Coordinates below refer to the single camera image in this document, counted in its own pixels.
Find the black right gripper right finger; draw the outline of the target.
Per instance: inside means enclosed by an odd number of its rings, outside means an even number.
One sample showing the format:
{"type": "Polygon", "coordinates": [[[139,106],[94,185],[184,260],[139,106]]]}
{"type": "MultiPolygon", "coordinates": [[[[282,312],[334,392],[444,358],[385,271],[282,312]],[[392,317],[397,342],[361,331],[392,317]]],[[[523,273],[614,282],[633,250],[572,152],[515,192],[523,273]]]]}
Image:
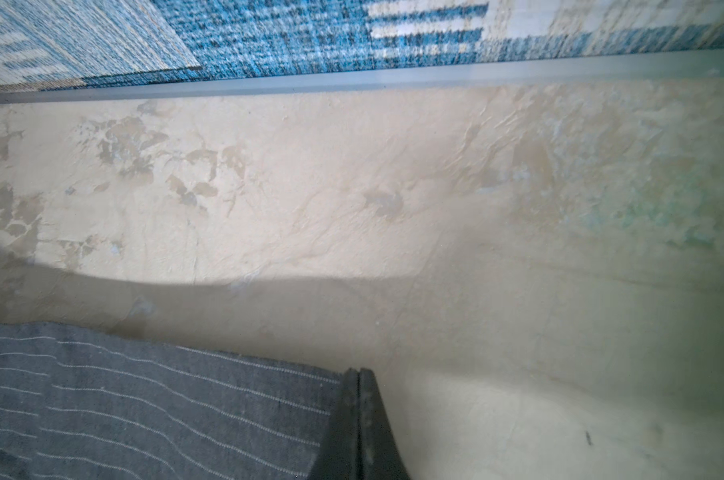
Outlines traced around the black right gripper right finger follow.
{"type": "Polygon", "coordinates": [[[359,478],[410,480],[397,448],[376,376],[359,372],[359,478]]]}

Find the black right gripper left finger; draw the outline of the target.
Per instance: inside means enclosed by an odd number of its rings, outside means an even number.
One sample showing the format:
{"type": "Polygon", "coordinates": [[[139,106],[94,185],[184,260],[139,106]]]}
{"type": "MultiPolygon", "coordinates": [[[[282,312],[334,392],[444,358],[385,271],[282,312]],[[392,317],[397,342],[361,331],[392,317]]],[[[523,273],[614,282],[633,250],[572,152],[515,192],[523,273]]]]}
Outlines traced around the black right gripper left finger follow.
{"type": "Polygon", "coordinates": [[[354,480],[360,473],[359,372],[344,373],[340,394],[309,480],[354,480]]]}

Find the dark grey striped shirt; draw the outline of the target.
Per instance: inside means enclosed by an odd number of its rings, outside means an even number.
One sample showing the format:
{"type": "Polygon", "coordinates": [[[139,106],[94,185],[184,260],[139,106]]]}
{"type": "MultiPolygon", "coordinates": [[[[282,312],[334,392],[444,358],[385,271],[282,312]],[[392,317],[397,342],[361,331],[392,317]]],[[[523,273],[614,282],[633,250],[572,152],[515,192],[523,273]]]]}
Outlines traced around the dark grey striped shirt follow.
{"type": "Polygon", "coordinates": [[[338,373],[0,324],[0,479],[303,479],[338,373]]]}

